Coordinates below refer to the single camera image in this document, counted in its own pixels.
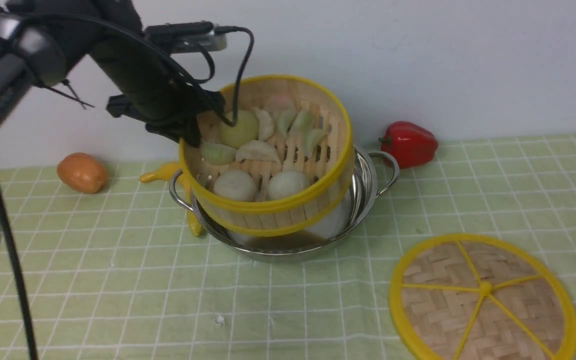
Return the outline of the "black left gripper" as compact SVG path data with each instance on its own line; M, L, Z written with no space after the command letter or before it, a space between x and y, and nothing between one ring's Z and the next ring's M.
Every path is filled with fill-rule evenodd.
M160 55L134 39L107 33L89 55L121 91L109 97L106 111L146 123L148 133L199 148L196 116L213 110L223 114L222 95L187 84Z

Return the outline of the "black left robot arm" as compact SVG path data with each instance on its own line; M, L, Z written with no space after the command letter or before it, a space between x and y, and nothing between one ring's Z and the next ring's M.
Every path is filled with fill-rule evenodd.
M171 54L208 57L226 47L213 22L143 27L130 0L8 0L0 9L0 126L30 88L54 91L89 56L120 91L106 104L113 117L197 147L198 116L221 116L226 101Z

